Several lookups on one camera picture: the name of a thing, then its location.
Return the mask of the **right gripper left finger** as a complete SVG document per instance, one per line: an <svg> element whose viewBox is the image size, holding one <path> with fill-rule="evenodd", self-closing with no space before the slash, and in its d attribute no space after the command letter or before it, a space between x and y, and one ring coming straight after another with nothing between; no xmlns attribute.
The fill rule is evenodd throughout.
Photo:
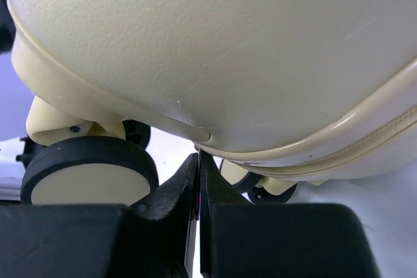
<svg viewBox="0 0 417 278"><path fill-rule="evenodd" d="M199 214L199 156L131 209L141 219L139 276L191 277Z"/></svg>

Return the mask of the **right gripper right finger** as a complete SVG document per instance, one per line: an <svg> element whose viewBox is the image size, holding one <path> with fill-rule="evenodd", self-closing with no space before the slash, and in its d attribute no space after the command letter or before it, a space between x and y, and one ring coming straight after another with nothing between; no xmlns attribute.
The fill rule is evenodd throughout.
<svg viewBox="0 0 417 278"><path fill-rule="evenodd" d="M252 255L255 206L220 174L213 157L199 153L200 268L204 277L257 277Z"/></svg>

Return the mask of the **yellow hard-shell suitcase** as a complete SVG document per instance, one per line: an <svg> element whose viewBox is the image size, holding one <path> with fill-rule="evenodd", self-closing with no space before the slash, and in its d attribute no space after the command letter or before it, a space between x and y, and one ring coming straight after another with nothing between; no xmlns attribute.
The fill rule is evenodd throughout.
<svg viewBox="0 0 417 278"><path fill-rule="evenodd" d="M29 137L127 146L134 119L260 174L416 159L416 0L7 0Z"/></svg>

